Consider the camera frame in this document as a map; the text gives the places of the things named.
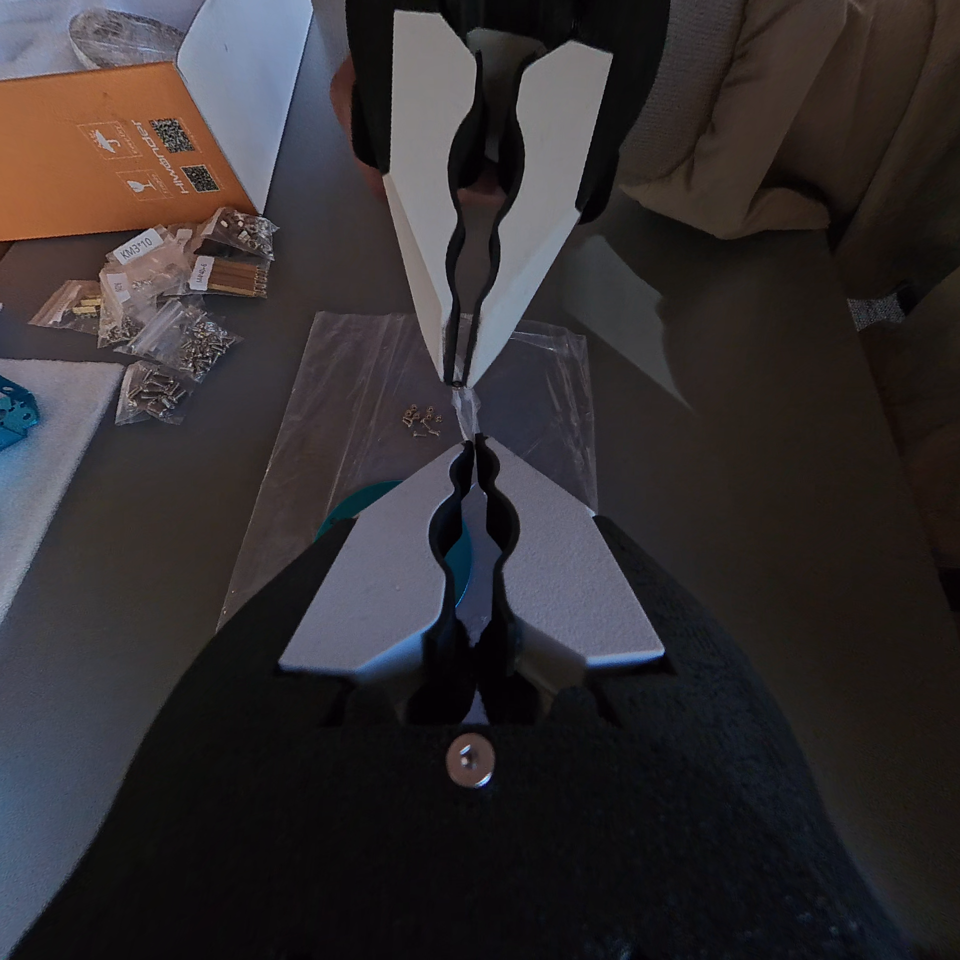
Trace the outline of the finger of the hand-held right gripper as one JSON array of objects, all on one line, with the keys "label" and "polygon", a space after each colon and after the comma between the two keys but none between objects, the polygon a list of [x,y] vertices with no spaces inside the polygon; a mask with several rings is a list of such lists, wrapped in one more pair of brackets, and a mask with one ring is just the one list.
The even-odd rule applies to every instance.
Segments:
[{"label": "finger of the hand-held right gripper", "polygon": [[613,61],[570,40],[520,74],[514,114],[522,172],[490,237],[493,281],[475,311],[467,387],[503,350],[579,220],[578,192]]},{"label": "finger of the hand-held right gripper", "polygon": [[455,383],[459,181],[482,119],[482,59],[436,11],[392,20],[390,165],[383,177],[414,311],[440,380]]}]

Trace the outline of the pile of small hardware bags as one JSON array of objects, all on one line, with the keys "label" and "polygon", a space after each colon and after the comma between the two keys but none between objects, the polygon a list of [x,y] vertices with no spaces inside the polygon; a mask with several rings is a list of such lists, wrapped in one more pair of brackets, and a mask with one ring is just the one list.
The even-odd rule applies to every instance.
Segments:
[{"label": "pile of small hardware bags", "polygon": [[241,337],[203,296],[265,298],[279,228],[220,207],[200,223],[150,227],[116,247],[96,280],[67,280],[30,318],[35,327],[95,336],[98,348],[134,357],[115,425],[180,424],[186,406]]}]

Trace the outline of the teal round metal plate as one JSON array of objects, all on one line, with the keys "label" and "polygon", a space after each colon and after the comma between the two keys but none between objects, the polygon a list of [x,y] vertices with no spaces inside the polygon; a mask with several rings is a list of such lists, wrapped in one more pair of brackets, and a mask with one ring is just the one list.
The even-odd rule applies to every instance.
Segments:
[{"label": "teal round metal plate", "polygon": [[[383,498],[402,481],[384,481],[363,486],[350,494],[334,507],[318,528],[315,539],[318,540],[338,522],[355,519],[357,515]],[[444,554],[447,566],[453,573],[455,603],[462,601],[472,578],[473,545],[467,523],[462,520],[461,533]]]}]

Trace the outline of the perforated blue U bracket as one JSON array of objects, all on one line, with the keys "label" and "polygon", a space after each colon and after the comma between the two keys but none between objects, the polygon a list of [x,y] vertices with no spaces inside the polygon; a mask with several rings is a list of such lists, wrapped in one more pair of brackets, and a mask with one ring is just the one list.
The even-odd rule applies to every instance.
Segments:
[{"label": "perforated blue U bracket", "polygon": [[1,450],[25,440],[40,421],[38,402],[30,390],[1,376]]}]

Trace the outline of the person's right hand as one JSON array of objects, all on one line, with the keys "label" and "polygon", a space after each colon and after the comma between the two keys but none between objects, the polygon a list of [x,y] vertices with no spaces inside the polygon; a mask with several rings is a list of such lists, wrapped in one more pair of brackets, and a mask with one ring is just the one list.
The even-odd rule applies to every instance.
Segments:
[{"label": "person's right hand", "polygon": [[337,71],[331,78],[329,97],[333,112],[340,124],[350,152],[354,165],[359,170],[366,186],[371,194],[383,205],[387,205],[387,195],[383,182],[382,174],[375,166],[364,163],[354,153],[353,137],[353,94],[354,94],[355,70],[354,61],[351,54],[348,54],[343,60]]}]

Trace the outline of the grey desk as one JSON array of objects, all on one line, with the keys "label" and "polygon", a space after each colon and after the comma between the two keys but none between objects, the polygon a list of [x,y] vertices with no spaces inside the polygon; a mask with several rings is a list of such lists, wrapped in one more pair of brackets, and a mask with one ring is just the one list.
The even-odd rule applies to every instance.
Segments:
[{"label": "grey desk", "polygon": [[[266,300],[181,426],[90,444],[2,624],[2,952],[59,887],[149,722],[213,635],[319,310],[410,306],[389,212],[329,97],[317,2],[268,203]],[[908,938],[958,951],[958,637],[827,241],[718,241],[615,195],[595,231],[660,294],[678,400],[586,335],[599,508],[705,606],[794,729],[831,818]]]}]

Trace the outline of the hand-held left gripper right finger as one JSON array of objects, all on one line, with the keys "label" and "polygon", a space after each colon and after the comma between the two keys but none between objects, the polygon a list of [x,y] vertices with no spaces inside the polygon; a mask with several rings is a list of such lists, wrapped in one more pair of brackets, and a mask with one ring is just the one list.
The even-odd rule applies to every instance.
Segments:
[{"label": "hand-held left gripper right finger", "polygon": [[483,435],[477,474],[500,549],[478,643],[489,676],[562,690],[666,654],[587,504]]}]

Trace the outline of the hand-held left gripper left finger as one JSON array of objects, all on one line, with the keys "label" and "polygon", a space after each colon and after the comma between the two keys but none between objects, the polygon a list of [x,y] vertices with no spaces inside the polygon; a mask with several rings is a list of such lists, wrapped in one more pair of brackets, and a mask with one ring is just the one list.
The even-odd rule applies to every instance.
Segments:
[{"label": "hand-held left gripper left finger", "polygon": [[362,510],[281,655],[285,671],[399,679],[458,647],[454,575],[474,444],[456,443]]}]

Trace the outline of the bubble-wrapped round part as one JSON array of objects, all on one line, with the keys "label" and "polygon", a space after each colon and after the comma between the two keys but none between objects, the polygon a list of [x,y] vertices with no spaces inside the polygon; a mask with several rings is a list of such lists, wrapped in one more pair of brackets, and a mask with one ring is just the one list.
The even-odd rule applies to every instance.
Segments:
[{"label": "bubble-wrapped round part", "polygon": [[186,32],[159,20],[105,7],[90,7],[69,21],[67,36],[86,69],[174,63]]}]

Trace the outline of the clear plastic bag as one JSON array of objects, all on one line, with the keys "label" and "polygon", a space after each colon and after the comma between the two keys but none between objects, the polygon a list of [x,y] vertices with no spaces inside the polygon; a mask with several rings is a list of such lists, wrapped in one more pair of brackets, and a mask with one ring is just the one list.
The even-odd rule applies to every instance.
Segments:
[{"label": "clear plastic bag", "polygon": [[[477,387],[479,428],[592,509],[598,507],[586,338],[523,320]],[[414,403],[443,415],[439,438],[402,425]],[[218,626],[316,538],[343,499],[402,481],[462,435],[411,315],[319,312],[232,571]]]}]

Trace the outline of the person's right forearm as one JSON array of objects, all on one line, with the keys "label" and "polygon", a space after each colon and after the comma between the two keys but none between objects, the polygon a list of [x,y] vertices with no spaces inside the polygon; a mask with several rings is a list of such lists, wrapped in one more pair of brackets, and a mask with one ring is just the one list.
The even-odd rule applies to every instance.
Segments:
[{"label": "person's right forearm", "polygon": [[958,206],[958,2],[670,2],[618,183],[719,238]]}]

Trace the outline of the orange cardboard box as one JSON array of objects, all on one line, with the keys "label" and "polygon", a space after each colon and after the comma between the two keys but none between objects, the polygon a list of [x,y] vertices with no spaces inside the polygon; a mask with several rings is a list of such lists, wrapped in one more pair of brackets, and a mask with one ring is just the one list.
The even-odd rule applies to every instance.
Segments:
[{"label": "orange cardboard box", "polygon": [[[106,8],[184,31],[174,62],[87,69]],[[2,2],[1,238],[264,211],[314,15],[307,1]]]}]

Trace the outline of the white foam sheet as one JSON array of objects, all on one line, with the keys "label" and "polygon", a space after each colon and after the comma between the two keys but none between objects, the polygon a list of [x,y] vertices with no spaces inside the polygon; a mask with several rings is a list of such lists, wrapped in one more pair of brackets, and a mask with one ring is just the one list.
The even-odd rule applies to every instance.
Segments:
[{"label": "white foam sheet", "polygon": [[12,605],[102,418],[124,366],[7,359],[1,374],[31,392],[40,414],[1,454],[1,618]]}]

